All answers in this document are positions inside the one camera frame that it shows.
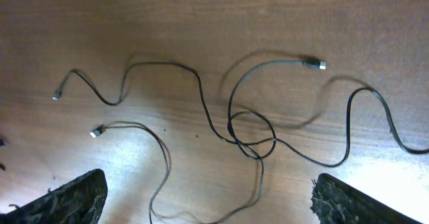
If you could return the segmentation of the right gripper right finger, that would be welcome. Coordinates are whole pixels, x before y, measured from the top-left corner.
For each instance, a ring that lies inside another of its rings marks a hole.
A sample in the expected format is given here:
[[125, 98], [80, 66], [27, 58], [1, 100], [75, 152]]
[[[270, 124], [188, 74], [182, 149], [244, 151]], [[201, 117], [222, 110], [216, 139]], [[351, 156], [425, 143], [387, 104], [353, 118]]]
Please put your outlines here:
[[312, 183], [310, 210], [321, 224], [418, 223], [330, 174]]

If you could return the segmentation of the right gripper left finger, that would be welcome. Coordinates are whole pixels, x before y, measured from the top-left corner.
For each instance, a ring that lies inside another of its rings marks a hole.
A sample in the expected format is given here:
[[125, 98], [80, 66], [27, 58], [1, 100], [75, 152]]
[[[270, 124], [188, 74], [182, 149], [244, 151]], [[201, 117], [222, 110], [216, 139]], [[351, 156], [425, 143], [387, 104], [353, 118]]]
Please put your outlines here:
[[2, 214], [1, 222], [97, 224], [107, 194], [105, 173], [94, 169], [14, 211]]

